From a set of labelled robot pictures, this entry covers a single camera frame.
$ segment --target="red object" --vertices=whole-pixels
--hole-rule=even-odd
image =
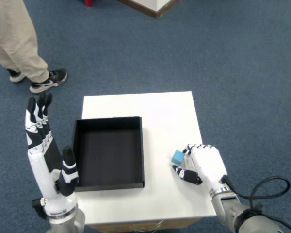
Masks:
[[[93,0],[84,0],[85,1],[85,5],[88,7],[91,7],[93,5]]]

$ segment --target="sneaker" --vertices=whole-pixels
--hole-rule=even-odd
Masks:
[[[42,83],[31,83],[29,90],[32,93],[40,93],[62,84],[67,79],[67,71],[64,69],[53,70],[49,72],[49,77]]]
[[[11,69],[7,69],[7,71],[10,73],[10,81],[13,83],[19,83],[24,78],[26,78],[26,75],[22,74],[21,72],[15,72]]]

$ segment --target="white sole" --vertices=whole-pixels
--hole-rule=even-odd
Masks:
[[[57,87],[57,86],[59,86],[59,85],[62,84],[64,81],[66,81],[67,77],[68,77],[68,73],[66,73],[66,76],[65,76],[65,77],[64,77],[60,82],[58,82],[58,83],[54,83],[54,84],[52,84],[52,85],[50,85],[50,86],[42,86],[42,87],[40,87],[39,89],[34,89],[34,88],[32,88],[32,87],[29,87],[29,90],[30,90],[32,93],[34,93],[34,94],[41,93],[41,92],[43,92],[43,91],[49,90],[49,89],[52,88],[52,87]]]
[[[23,75],[22,73],[18,76],[18,77],[12,77],[10,75],[10,81],[13,83],[19,83],[20,81],[22,81],[24,78],[26,77],[26,75]]]

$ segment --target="black cable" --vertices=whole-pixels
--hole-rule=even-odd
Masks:
[[[287,183],[287,187],[279,192],[279,193],[276,193],[276,194],[272,194],[272,195],[264,195],[264,196],[254,196],[255,192],[258,190],[259,187],[261,187],[263,184],[271,181],[271,180],[284,180],[286,183]],[[282,225],[286,226],[287,228],[289,228],[291,230],[291,226],[277,218],[277,217],[274,217],[274,216],[270,216],[270,215],[266,215],[266,214],[263,214],[262,211],[261,211],[261,208],[262,208],[262,204],[261,203],[258,203],[255,207],[253,206],[253,200],[255,199],[270,199],[270,198],[277,198],[277,197],[280,197],[282,195],[284,195],[289,189],[290,189],[290,181],[282,176],[271,176],[271,177],[268,177],[268,178],[265,178],[264,180],[260,181],[252,190],[250,196],[245,196],[245,195],[242,195],[240,193],[238,193],[236,190],[235,190],[235,187],[233,186],[231,180],[229,179],[229,177],[227,175],[224,175],[222,178],[221,178],[221,182],[223,183],[226,183],[228,185],[228,187],[235,193],[237,194],[238,196],[242,197],[242,198],[245,198],[245,199],[249,199],[249,202],[250,202],[250,210],[251,211],[256,211],[258,212],[259,215],[263,215],[271,220],[274,220],[274,221],[277,221],[279,223],[281,223]]]

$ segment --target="beige pants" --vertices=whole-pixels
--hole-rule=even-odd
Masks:
[[[21,71],[33,82],[49,77],[23,0],[0,0],[0,63],[6,69]]]

